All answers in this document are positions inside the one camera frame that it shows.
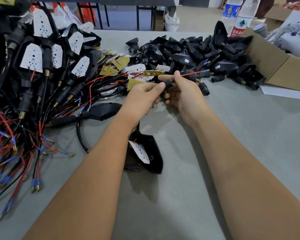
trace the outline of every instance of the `water bottle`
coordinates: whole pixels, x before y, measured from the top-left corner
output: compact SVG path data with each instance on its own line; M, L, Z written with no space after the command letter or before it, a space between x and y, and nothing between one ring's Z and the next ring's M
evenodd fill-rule
M224 7L221 21L229 33L235 24L236 17L244 0L228 0Z
M230 37L239 37L246 27L249 27L252 19L256 15L260 0L246 0L237 16Z

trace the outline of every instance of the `table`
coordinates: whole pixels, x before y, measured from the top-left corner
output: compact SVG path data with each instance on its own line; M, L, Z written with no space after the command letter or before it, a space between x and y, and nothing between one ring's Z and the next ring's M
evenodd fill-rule
M127 52L124 43L135 37L143 45L165 34L179 40L212 33L95 32L102 37L103 49L118 52ZM300 100L264 95L260 89L251 91L228 79L217 83L204 80L211 92L206 100L217 116L300 200ZM124 100L116 97L111 101ZM84 141L92 147L109 121L84 121ZM163 172L123 173L112 239L230 239L204 154L177 111L163 104L155 106L140 121L140 130L155 137L164 160ZM75 156L52 153L44 159L42 191L30 193L30 180L24 183L16 205L0 222L0 239L21 239L86 156L75 126L47 131L47 136L56 141L56 149ZM0 200L0 214L8 198Z
M100 28L103 29L102 21L101 21L101 14L100 14L100 8L99 4L104 5L105 10L105 16L107 19L107 24L109 27L109 19L108 19L108 12L107 12L107 5L114 5L114 6L136 6L136 25L137 30L139 31L139 9L143 10L151 10L151 24L152 24L152 16L153 18L153 30L155 30L156 27L156 11L157 7L162 6L166 7L169 11L169 15L173 17L174 13L176 12L176 4L174 0L80 0L80 2L88 3L88 5L81 5L78 0L34 0L36 2L73 2L76 3L78 6L78 10L81 16L81 20L83 19L81 9L80 8L89 8L92 14L92 8L96 8L98 12L98 18L100 22Z

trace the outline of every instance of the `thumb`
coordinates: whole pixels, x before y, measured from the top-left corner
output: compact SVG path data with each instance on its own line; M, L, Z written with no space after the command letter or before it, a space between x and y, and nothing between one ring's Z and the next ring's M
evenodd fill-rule
M180 91L185 89L185 86L188 84L188 80L182 77L179 71L174 72L174 81L178 85Z
M164 82L161 82L149 91L153 100L155 100L164 91L165 87L166 84L164 84Z

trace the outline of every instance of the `pile of black plastic housings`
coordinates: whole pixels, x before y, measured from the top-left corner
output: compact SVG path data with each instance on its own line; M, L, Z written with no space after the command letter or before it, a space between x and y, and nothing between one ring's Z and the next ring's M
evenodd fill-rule
M224 24L218 21L213 36L188 37L180 41L166 35L150 40L149 43L138 46L138 38L128 41L129 52L136 56L130 58L129 65L142 63L147 70L156 69L157 65L170 66L167 74L179 70L181 74L210 70L214 76L211 81L219 82L226 77L252 90L257 90L263 83L264 76L256 71L256 65L251 64L246 48L253 36L230 37ZM197 73L198 79L205 72Z

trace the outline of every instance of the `person's right hand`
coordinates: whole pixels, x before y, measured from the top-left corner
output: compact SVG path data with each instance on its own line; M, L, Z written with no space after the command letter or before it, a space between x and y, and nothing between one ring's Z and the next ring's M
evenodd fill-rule
M158 76L161 81L172 78L174 78L175 85L164 94L165 104L176 106L184 122L194 128L205 111L209 110L209 106L198 85L182 77L179 71L176 71L174 75Z

